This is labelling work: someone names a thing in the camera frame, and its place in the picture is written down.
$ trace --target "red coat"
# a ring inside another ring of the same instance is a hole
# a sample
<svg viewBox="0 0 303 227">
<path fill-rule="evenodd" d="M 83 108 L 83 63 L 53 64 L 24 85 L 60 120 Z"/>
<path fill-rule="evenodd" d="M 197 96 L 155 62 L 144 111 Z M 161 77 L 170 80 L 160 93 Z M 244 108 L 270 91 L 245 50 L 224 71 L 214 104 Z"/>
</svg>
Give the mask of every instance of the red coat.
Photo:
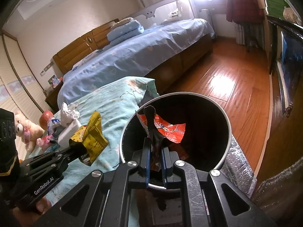
<svg viewBox="0 0 303 227">
<path fill-rule="evenodd" d="M 257 0 L 227 0 L 226 20 L 235 23 L 261 23 L 264 13 Z"/>
</svg>

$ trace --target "bolt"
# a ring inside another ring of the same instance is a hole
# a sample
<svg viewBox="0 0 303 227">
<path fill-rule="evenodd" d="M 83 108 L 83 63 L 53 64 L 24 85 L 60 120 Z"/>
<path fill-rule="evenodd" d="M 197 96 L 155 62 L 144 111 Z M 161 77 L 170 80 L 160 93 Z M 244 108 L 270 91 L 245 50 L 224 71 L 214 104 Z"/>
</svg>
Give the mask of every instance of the bolt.
<svg viewBox="0 0 303 227">
<path fill-rule="evenodd" d="M 185 162 L 184 162 L 183 160 L 177 160 L 177 161 L 175 162 L 175 164 L 176 164 L 177 166 L 184 166 L 184 165 L 185 165 Z"/>
<path fill-rule="evenodd" d="M 101 171 L 93 171 L 92 173 L 91 173 L 91 175 L 93 176 L 93 177 L 100 177 L 101 175 L 102 175 L 102 172 Z"/>
<path fill-rule="evenodd" d="M 131 161 L 127 162 L 127 165 L 128 165 L 129 167 L 134 167 L 134 166 L 137 165 L 137 162 L 131 160 Z"/>
<path fill-rule="evenodd" d="M 214 177 L 217 177 L 217 176 L 220 175 L 220 171 L 218 171 L 218 170 L 211 170 L 210 174 L 212 174 Z"/>
</svg>

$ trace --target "red apple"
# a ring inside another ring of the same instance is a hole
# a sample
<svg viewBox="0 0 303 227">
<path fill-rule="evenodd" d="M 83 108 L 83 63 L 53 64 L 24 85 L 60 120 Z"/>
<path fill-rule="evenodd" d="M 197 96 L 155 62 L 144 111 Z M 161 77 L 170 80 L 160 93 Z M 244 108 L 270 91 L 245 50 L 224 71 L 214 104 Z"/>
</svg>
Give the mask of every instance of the red apple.
<svg viewBox="0 0 303 227">
<path fill-rule="evenodd" d="M 41 115 L 39 119 L 39 124 L 42 127 L 42 129 L 47 130 L 47 121 L 50 117 L 53 117 L 53 113 L 49 110 L 44 111 L 44 113 Z"/>
</svg>

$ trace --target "yellow snack wrapper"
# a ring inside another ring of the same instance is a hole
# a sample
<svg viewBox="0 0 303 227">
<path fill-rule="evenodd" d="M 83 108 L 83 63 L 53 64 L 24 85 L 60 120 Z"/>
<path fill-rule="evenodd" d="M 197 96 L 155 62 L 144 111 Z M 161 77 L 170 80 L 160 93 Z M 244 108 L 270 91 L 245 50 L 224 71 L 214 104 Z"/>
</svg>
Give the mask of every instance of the yellow snack wrapper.
<svg viewBox="0 0 303 227">
<path fill-rule="evenodd" d="M 82 163 L 91 166 L 99 154 L 106 148 L 108 141 L 102 134 L 101 115 L 94 111 L 89 118 L 88 124 L 81 126 L 77 132 L 71 137 L 71 142 L 81 142 L 87 149 L 87 154 L 81 156 L 79 159 Z"/>
</svg>

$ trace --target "wooden floor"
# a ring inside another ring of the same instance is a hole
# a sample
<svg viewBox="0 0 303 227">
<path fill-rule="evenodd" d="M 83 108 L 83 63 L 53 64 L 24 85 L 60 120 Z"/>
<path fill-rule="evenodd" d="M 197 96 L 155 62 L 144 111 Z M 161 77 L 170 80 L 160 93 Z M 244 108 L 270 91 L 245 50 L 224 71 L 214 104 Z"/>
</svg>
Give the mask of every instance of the wooden floor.
<svg viewBox="0 0 303 227">
<path fill-rule="evenodd" d="M 197 62 L 167 93 L 189 91 L 216 101 L 227 113 L 232 133 L 256 169 L 269 117 L 269 74 L 265 51 L 218 39 L 214 51 Z"/>
</svg>

